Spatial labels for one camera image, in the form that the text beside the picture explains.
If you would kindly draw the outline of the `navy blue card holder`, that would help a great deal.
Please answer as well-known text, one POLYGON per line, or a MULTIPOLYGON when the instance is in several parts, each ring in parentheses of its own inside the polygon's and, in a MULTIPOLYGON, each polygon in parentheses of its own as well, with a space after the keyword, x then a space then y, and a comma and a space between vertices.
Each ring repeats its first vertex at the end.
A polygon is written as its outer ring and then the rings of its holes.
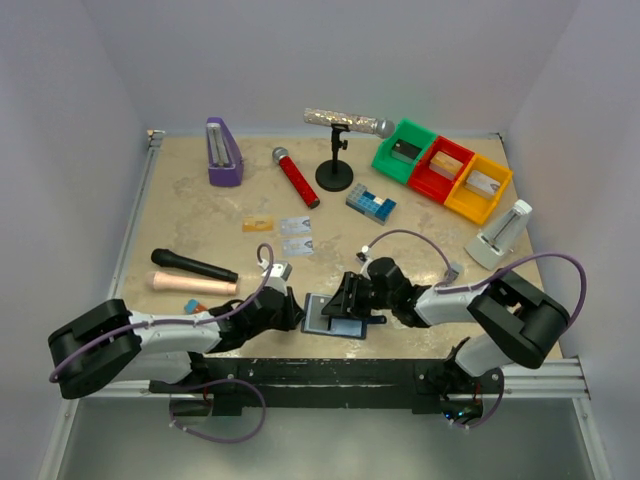
POLYGON ((364 340, 369 326, 386 323, 387 317, 384 315, 376 315, 368 319, 330 318, 330 333, 320 336, 364 340))

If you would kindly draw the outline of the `gold VIP card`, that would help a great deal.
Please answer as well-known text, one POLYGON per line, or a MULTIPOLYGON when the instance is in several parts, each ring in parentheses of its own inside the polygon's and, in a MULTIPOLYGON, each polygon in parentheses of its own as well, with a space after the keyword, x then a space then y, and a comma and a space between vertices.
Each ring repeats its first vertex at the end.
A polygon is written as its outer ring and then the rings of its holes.
POLYGON ((243 232, 269 232, 274 229, 274 218, 271 215, 250 215, 243 218, 243 232))

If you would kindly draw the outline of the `black VIP card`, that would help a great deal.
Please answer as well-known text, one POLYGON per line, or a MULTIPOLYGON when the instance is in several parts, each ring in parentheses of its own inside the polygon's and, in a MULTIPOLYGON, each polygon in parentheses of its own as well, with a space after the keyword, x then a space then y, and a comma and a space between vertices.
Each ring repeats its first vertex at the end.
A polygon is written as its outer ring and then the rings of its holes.
POLYGON ((301 323, 301 331, 308 334, 328 335, 330 318, 322 313, 329 295, 309 293, 305 298, 305 318, 301 323))

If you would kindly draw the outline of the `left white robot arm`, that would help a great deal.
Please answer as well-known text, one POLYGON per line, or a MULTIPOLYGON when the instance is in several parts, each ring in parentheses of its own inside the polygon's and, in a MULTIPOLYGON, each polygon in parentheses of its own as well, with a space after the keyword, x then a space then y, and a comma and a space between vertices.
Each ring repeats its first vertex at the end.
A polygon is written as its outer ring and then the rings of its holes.
POLYGON ((243 302, 174 317, 133 311, 111 299, 50 334, 49 381, 65 399, 122 381, 178 384, 191 374, 195 355, 236 350, 266 331, 294 330, 303 318, 290 287, 267 286, 243 302))

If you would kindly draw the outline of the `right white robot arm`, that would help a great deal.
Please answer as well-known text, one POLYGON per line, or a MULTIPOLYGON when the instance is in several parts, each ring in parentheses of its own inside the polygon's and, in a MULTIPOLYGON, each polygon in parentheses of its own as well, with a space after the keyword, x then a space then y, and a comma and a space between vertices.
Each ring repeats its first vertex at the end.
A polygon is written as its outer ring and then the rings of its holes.
POLYGON ((565 307, 513 271, 500 269, 483 285, 438 288, 413 284, 395 261, 372 261, 365 274, 347 272, 323 307, 328 317, 365 319, 388 310, 406 327, 476 323, 483 333, 462 341, 449 367, 472 378, 509 365, 539 368, 570 324, 565 307))

